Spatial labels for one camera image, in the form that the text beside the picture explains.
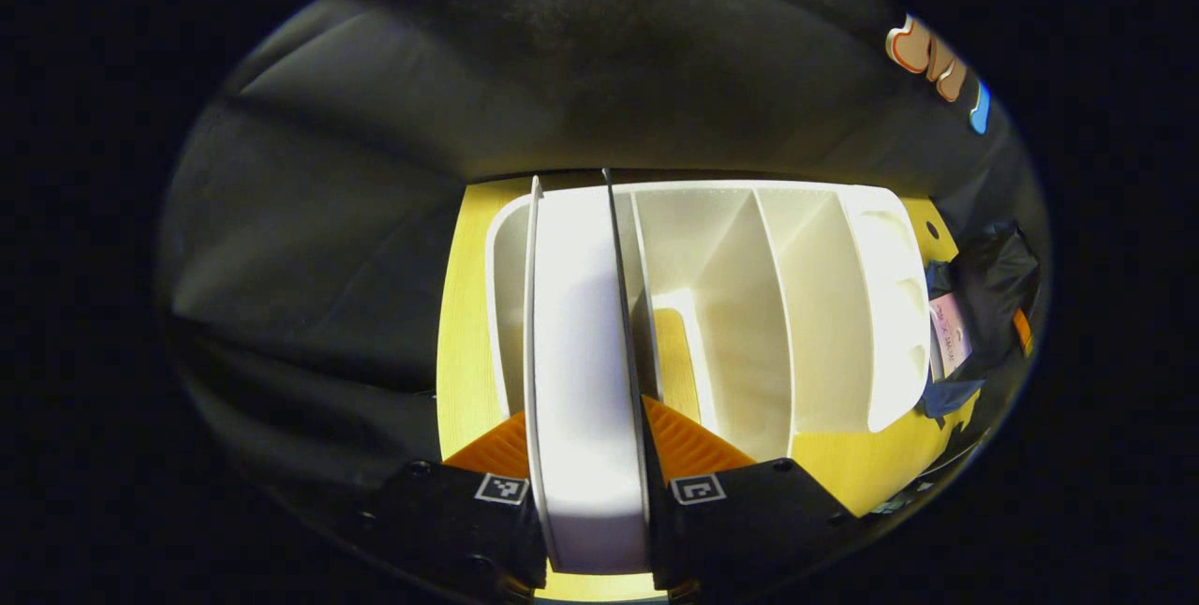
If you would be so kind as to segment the blue schoolbag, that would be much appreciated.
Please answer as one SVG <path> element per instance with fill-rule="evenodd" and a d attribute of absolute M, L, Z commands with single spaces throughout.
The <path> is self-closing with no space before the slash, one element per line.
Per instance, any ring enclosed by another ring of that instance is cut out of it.
<path fill-rule="evenodd" d="M 969 238 L 948 262 L 928 264 L 924 282 L 926 307 L 938 295 L 954 294 L 972 345 L 970 358 L 940 382 L 933 382 L 929 363 L 917 409 L 942 425 L 1020 350 L 1014 311 L 1023 309 L 1029 319 L 1040 294 L 1041 265 L 1020 226 L 1014 220 L 998 222 Z"/>

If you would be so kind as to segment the pink book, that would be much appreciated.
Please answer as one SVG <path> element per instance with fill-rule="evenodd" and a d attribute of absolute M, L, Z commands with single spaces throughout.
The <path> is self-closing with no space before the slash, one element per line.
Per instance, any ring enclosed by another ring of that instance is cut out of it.
<path fill-rule="evenodd" d="M 954 294 L 938 295 L 928 304 L 930 322 L 930 375 L 933 382 L 953 375 L 972 353 L 968 323 Z"/>

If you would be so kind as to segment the white plastic bookshelf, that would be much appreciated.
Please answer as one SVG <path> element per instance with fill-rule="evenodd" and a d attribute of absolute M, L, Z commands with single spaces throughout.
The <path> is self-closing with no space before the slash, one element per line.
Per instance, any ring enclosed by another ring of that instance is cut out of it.
<path fill-rule="evenodd" d="M 641 392 L 757 461 L 881 432 L 924 392 L 924 260 L 887 188 L 613 187 Z"/>

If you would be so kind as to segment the black backdrop cloth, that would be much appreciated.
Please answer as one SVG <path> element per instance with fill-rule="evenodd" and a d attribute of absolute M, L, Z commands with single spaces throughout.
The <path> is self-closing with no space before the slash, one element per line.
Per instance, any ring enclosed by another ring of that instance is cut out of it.
<path fill-rule="evenodd" d="M 885 53 L 891 0 L 314 0 L 198 114 L 164 199 L 171 367 L 271 507 L 327 530 L 436 438 L 436 323 L 466 186 L 752 173 L 928 196 L 956 241 L 1055 255 L 1014 119 Z"/>

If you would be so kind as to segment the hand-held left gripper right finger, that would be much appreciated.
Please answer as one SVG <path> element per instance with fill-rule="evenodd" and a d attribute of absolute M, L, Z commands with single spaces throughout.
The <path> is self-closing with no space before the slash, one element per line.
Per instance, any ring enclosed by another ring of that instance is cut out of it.
<path fill-rule="evenodd" d="M 753 462 L 643 397 L 647 559 L 671 601 L 752 601 L 843 557 L 862 520 L 789 456 Z"/>

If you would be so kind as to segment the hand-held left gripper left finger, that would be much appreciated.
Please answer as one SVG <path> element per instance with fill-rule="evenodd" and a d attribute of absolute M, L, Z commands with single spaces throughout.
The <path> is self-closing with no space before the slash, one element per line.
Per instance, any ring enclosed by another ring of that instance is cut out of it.
<path fill-rule="evenodd" d="M 359 553 L 448 601 L 531 601 L 548 553 L 519 410 L 442 462 L 398 468 L 351 516 Z"/>

